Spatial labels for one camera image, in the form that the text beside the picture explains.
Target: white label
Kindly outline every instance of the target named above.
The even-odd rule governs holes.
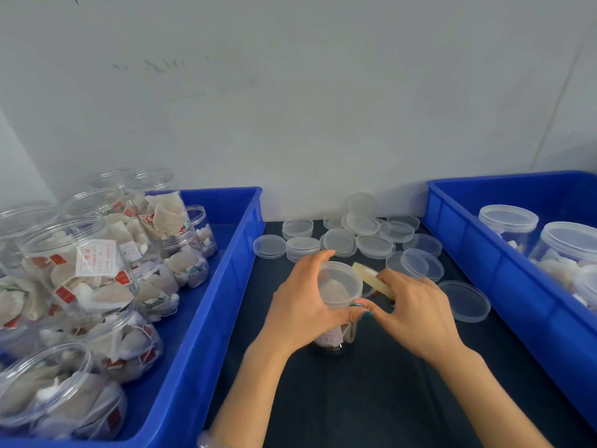
[[[129,262],[136,261],[137,259],[141,259],[143,256],[139,249],[137,248],[137,244],[134,240],[127,242],[126,244],[120,245],[120,251],[123,252],[124,257]]]
[[[331,330],[328,330],[328,331],[322,333],[315,339],[315,342],[318,345],[324,346],[324,347],[340,346],[340,344],[342,344],[342,341],[343,341],[342,329],[340,328],[339,325],[337,327],[334,327]]]
[[[118,273],[116,241],[94,239],[76,249],[76,277],[110,277]]]

